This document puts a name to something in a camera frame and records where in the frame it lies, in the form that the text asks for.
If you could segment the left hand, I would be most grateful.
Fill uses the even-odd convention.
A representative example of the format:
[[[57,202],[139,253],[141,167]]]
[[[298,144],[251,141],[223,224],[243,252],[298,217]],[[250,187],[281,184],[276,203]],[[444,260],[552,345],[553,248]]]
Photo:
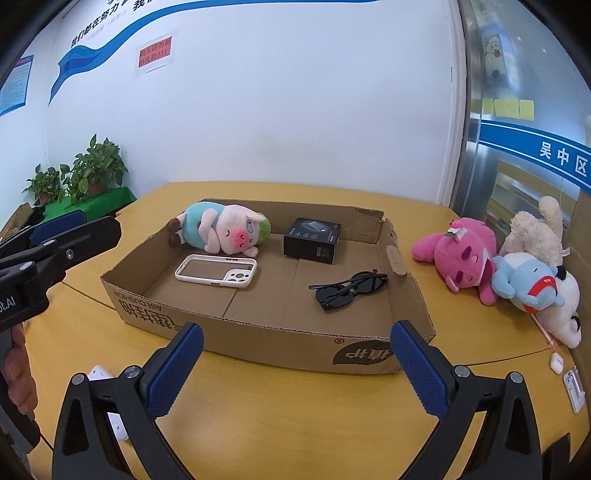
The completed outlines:
[[[13,327],[11,336],[12,348],[5,355],[3,364],[9,383],[8,397],[21,414],[27,415],[33,413],[38,405],[37,388],[31,373],[23,327]]]

